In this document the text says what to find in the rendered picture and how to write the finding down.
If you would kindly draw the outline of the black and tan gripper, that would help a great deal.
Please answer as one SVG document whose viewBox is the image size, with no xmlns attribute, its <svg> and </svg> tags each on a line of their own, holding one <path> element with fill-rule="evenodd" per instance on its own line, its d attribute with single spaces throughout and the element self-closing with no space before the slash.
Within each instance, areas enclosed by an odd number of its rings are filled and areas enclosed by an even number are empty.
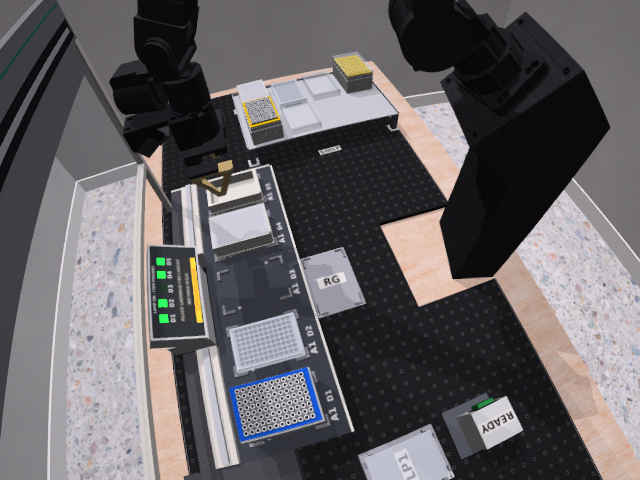
<svg viewBox="0 0 640 480">
<path fill-rule="evenodd" d="M 176 112 L 174 114 L 180 118 L 193 117 L 203 142 L 202 146 L 183 151 L 183 161 L 187 167 L 187 176 L 190 182 L 221 197 L 227 194 L 233 173 L 232 160 L 221 163 L 212 161 L 200 165 L 202 156 L 209 155 L 211 158 L 216 159 L 228 152 L 225 140 L 227 132 L 224 115 L 220 109 L 214 109 L 211 98 L 210 101 L 201 108 L 201 112 L 198 114 L 196 112 L 193 114 L 188 113 L 188 116 Z M 215 175 L 223 176 L 221 189 L 217 189 L 205 179 Z"/>
</svg>

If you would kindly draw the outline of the blue tip rack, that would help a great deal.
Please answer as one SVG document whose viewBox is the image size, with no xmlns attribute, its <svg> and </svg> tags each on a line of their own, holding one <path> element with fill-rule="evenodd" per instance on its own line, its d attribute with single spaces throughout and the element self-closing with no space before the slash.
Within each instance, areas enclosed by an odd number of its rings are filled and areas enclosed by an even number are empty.
<svg viewBox="0 0 640 480">
<path fill-rule="evenodd" d="M 325 422 L 309 367 L 229 389 L 242 444 Z"/>
</svg>

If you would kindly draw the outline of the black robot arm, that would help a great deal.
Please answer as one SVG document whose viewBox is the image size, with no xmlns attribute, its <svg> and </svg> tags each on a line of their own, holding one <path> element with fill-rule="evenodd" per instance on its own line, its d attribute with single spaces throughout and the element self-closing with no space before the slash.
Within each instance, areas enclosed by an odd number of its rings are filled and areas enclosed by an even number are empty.
<svg viewBox="0 0 640 480">
<path fill-rule="evenodd" d="M 122 135 L 133 152 L 148 158 L 169 137 L 169 128 L 180 151 L 202 146 L 193 117 L 174 114 L 198 114 L 210 100 L 201 65 L 190 62 L 197 49 L 198 0 L 137 0 L 137 7 L 139 60 L 121 64 L 109 81 L 119 111 L 135 114 L 125 117 Z M 498 116 L 508 114 L 550 69 L 543 56 L 522 47 L 488 13 L 477 15 L 466 0 L 389 0 L 388 13 L 415 72 L 454 66 L 459 86 Z"/>
</svg>

